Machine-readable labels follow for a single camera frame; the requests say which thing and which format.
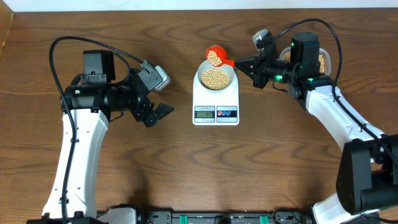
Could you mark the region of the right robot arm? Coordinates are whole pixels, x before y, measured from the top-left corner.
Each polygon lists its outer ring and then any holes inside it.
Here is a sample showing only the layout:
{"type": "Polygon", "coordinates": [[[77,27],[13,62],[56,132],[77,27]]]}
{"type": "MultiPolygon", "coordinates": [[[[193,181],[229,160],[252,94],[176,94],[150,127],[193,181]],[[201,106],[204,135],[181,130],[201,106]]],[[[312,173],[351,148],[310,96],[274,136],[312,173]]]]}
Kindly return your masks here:
{"type": "Polygon", "coordinates": [[[320,70],[316,34],[292,37],[290,59],[277,57],[272,34],[253,36],[259,54],[235,61],[253,80],[287,84],[287,93],[316,117],[342,150],[336,192],[312,206],[303,223],[350,223],[375,218],[376,212],[397,205],[397,136],[369,124],[342,96],[334,81],[320,70]]]}

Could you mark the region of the red measuring scoop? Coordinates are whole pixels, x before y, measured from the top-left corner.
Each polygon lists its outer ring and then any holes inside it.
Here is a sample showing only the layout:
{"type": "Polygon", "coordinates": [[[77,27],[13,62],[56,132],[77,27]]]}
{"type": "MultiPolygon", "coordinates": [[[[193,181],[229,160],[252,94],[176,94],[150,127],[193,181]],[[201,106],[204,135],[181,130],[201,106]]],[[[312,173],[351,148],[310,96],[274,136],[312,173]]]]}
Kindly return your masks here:
{"type": "Polygon", "coordinates": [[[208,47],[206,52],[205,52],[205,56],[207,55],[209,50],[214,50],[215,52],[217,52],[218,56],[222,59],[223,63],[222,65],[229,65],[231,67],[235,67],[235,62],[234,60],[229,60],[228,56],[226,54],[226,51],[224,48],[222,48],[222,46],[220,45],[212,45],[211,47],[208,47]]]}

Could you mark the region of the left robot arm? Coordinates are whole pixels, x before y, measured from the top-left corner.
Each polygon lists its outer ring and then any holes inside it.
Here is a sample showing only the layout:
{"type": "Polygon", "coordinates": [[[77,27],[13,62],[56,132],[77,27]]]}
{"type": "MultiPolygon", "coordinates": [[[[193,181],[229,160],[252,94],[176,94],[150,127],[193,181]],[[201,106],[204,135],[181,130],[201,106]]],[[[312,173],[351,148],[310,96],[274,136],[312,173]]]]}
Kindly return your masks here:
{"type": "Polygon", "coordinates": [[[83,73],[76,76],[61,100],[63,142],[53,189],[36,223],[146,223],[143,211],[120,204],[98,214],[96,175],[101,146],[111,113],[131,112],[138,122],[153,127],[174,108],[148,99],[152,90],[170,83],[164,69],[145,60],[139,69],[128,68],[115,82],[115,53],[86,50],[83,73]]]}

